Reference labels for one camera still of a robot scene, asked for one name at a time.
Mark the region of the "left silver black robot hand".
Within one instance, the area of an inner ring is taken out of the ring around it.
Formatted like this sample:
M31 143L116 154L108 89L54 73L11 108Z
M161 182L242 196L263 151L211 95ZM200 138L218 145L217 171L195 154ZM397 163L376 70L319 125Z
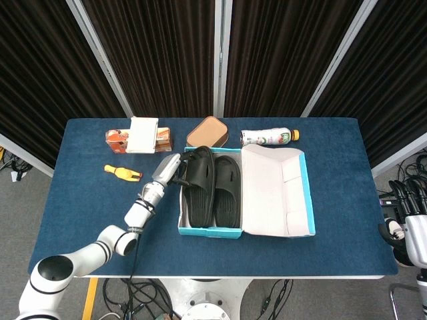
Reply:
M190 186L191 183L183 179L183 174L187 169L187 165L184 162L195 159L196 156L193 151L168 155L157 166L152 179L163 187L167 187L171 183L186 187Z

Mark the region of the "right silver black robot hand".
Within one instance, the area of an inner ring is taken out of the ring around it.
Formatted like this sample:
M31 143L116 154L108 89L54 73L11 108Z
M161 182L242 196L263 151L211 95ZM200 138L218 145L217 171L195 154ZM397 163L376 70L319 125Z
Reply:
M378 231L391 247L395 259L404 265L426 268L426 189L415 180L403 183L390 180L403 216L399 220L386 218Z

